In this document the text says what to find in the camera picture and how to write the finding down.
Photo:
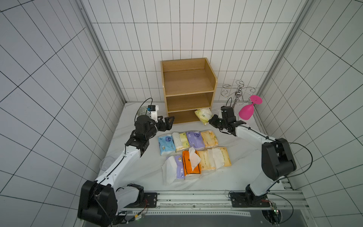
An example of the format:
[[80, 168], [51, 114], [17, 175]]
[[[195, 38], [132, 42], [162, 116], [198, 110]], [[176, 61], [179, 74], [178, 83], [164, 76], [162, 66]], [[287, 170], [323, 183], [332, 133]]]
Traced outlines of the white green tissue pack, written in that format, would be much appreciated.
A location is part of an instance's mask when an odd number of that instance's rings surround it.
[[184, 150], [188, 150], [190, 148], [187, 134], [185, 132], [173, 132], [172, 137], [176, 152], [183, 152]]

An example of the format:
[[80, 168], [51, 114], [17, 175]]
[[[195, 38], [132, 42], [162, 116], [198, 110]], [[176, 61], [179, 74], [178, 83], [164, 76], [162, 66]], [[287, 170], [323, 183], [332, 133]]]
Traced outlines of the blue tissue pack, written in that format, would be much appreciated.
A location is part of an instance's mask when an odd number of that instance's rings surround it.
[[161, 156], [173, 155], [176, 152], [172, 134], [165, 134], [158, 137], [158, 142]]

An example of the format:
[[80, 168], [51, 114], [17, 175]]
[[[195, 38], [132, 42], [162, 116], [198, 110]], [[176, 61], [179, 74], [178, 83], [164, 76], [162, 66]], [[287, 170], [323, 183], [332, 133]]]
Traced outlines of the beige tissue pack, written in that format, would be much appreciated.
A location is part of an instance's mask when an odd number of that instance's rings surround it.
[[216, 164], [211, 150], [197, 151], [197, 154], [201, 159], [199, 165], [202, 173], [216, 171]]

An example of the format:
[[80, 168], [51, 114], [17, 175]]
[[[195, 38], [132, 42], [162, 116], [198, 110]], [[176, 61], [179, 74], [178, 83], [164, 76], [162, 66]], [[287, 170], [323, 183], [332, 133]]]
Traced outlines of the orange tissue box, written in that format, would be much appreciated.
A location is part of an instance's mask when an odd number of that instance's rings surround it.
[[200, 177], [201, 168], [200, 162], [201, 158], [196, 153], [195, 148], [191, 147], [188, 151], [183, 151], [182, 162], [185, 178], [192, 179], [193, 177]]

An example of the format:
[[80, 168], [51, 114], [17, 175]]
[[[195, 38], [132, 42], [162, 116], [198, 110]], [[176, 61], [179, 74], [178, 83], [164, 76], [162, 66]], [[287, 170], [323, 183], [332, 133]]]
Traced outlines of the purple white tissue pack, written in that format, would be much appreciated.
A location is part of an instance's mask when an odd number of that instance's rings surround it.
[[170, 185], [174, 182], [183, 181], [185, 179], [182, 156], [167, 157], [162, 165], [163, 182], [165, 185]]

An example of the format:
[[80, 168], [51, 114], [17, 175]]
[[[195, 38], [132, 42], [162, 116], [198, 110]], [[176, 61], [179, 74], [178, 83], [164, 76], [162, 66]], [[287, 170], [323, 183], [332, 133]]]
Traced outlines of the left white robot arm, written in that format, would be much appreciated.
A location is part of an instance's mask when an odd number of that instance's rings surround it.
[[138, 116], [125, 143], [124, 151], [97, 179], [87, 180], [81, 187], [78, 218], [100, 227], [112, 225], [118, 210], [127, 206], [140, 207], [146, 204], [144, 188], [137, 184], [121, 185], [129, 169], [142, 157], [149, 140], [159, 131], [169, 131], [175, 118], [158, 116], [156, 120], [147, 115]]

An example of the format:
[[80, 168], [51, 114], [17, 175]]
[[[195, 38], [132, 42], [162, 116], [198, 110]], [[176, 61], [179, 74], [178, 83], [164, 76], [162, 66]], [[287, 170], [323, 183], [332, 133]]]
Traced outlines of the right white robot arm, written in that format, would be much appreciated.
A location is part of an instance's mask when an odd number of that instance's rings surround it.
[[[232, 107], [221, 107], [221, 114], [221, 117], [215, 114], [207, 118], [209, 124], [222, 133], [248, 139], [261, 149], [261, 173], [246, 186], [245, 192], [229, 192], [232, 206], [272, 206], [273, 202], [267, 198], [271, 187], [296, 171], [290, 143], [284, 138], [272, 139], [247, 127], [244, 121], [236, 119]], [[165, 184], [232, 165], [227, 148], [218, 146], [211, 130], [175, 132], [170, 136], [159, 137], [158, 141], [161, 153], [171, 154], [162, 166]]]

